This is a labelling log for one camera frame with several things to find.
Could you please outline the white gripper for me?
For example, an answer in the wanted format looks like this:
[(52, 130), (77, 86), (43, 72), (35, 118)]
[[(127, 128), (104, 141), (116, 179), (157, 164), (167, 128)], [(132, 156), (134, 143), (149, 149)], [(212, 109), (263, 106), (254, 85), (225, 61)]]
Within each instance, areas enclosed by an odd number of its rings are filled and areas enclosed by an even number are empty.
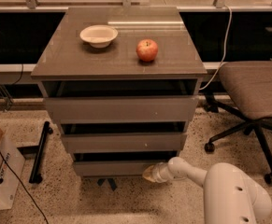
[(148, 167), (142, 174), (142, 177), (152, 183), (164, 183), (173, 179), (168, 164), (161, 162), (154, 166)]

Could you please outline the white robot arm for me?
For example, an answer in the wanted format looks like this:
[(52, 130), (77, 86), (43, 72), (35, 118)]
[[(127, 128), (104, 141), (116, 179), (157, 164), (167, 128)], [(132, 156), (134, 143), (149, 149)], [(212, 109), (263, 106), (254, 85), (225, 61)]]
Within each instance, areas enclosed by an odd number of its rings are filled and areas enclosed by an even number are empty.
[(148, 167), (142, 176), (155, 183), (192, 180), (203, 189), (205, 224), (257, 224), (272, 212), (268, 192), (229, 163), (216, 163), (206, 171), (174, 157)]

